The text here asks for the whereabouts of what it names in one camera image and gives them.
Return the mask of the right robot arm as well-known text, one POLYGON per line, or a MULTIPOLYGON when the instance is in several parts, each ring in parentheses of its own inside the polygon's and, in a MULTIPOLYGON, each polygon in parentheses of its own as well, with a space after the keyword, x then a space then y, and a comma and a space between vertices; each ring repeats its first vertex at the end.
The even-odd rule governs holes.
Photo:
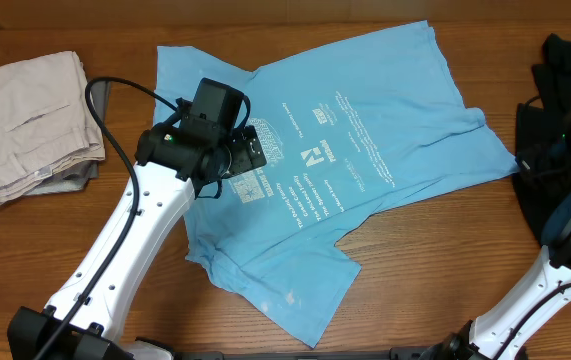
POLYGON ((525 343, 570 302, 571 193, 547 221, 540 253, 519 282, 491 310, 418 359, 523 358, 525 343))

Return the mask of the light blue t-shirt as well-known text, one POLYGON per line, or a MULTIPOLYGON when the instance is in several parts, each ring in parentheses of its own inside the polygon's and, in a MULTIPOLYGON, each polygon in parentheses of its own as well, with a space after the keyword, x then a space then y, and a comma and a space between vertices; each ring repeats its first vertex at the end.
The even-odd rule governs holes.
POLYGON ((357 277, 337 247, 369 216, 512 174, 513 155, 464 104, 426 22, 248 72, 193 47, 157 50, 165 98, 210 78, 245 93, 266 164, 204 188, 188 259, 315 346, 357 277))

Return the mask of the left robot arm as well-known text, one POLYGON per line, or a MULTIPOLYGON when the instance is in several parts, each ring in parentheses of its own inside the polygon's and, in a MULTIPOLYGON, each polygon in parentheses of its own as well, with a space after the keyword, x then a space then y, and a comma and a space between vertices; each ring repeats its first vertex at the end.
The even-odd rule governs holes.
POLYGON ((20 308, 7 338, 15 359, 175 359, 168 346, 138 338, 122 345, 139 286, 167 235, 203 187, 265 165, 251 103, 241 91, 204 78, 192 100, 144 131, 135 157, 123 149, 129 180, 89 252, 45 307, 20 308))

